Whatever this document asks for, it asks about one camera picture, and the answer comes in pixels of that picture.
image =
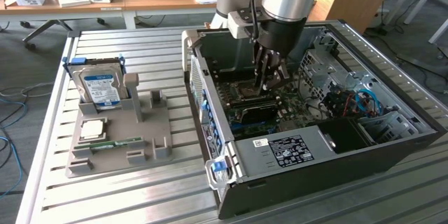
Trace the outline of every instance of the white sticker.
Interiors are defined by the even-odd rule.
[[[258,140],[253,140],[252,142],[253,142],[254,147],[266,146],[269,144],[269,141],[268,141],[266,138],[258,139]]]
[[[101,10],[121,10],[121,7],[102,7]]]
[[[114,82],[112,74],[85,76],[84,81],[96,105],[113,106],[120,102],[118,91],[112,87]]]

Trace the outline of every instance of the motherboard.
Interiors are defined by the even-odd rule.
[[[253,80],[220,82],[216,90],[234,140],[290,131],[313,122],[293,83],[258,95]]]

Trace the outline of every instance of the aluminum workbench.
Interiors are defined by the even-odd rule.
[[[382,174],[233,219],[217,220],[184,87],[180,34],[190,28],[197,27],[86,31],[66,39],[64,57],[116,57],[121,54],[126,71],[138,73],[138,92],[161,89],[166,94],[176,158],[170,164],[150,169],[136,167],[85,177],[65,177],[78,93],[60,67],[16,223],[446,221],[445,138]]]

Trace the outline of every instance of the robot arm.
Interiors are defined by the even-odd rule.
[[[240,37],[237,31],[244,27],[253,39],[254,85],[260,94],[289,82],[285,61],[300,37],[313,2],[314,0],[261,0],[256,15],[252,15],[254,5],[228,14],[233,37]]]

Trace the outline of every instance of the gray floor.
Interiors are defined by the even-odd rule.
[[[396,0],[385,2],[388,8]],[[212,15],[181,15],[177,17],[166,16],[160,26],[180,26],[180,25],[200,25],[204,21],[209,21]],[[438,51],[434,45],[426,41],[430,35],[436,32],[438,26],[448,18],[448,8],[437,3],[428,2],[421,12],[416,16],[410,25],[404,26],[404,34],[392,31],[384,39],[389,43],[393,50],[402,54],[410,55],[434,65],[446,64],[448,60],[437,59]],[[161,20],[161,16],[154,16],[150,19],[142,19],[144,22],[156,25]],[[105,19],[108,25],[101,26],[94,19],[68,21],[66,23],[73,29],[78,30],[100,30],[100,29],[124,29],[124,21],[121,18]],[[29,52],[22,48],[21,38],[29,32],[18,26],[18,23],[10,23],[6,31],[0,33],[0,89],[6,87],[24,87],[38,82],[52,81],[56,75],[56,70],[60,61],[60,54],[65,42],[65,30],[54,26],[44,34],[32,41],[37,45],[37,50]],[[392,52],[386,49],[384,43],[372,38],[372,43],[378,49],[393,59]],[[445,34],[437,42],[448,45],[448,34]],[[418,81],[422,81],[421,72],[408,64],[404,64],[402,69]],[[437,90],[448,89],[444,81],[428,74],[430,86]],[[448,95],[434,94],[437,98],[448,104]],[[6,128],[20,153],[22,165],[26,170],[30,168],[33,150],[36,147],[40,127],[44,121],[46,104],[49,97],[29,99],[29,111],[26,116],[10,127]],[[0,105],[0,119],[14,109],[12,105]],[[5,158],[5,152],[0,153],[0,161]],[[13,159],[0,169],[0,191],[4,191],[14,184],[17,179],[17,165]],[[22,182],[14,190],[22,190],[25,185]],[[8,195],[0,200],[0,223],[13,223],[18,210],[21,195]]]

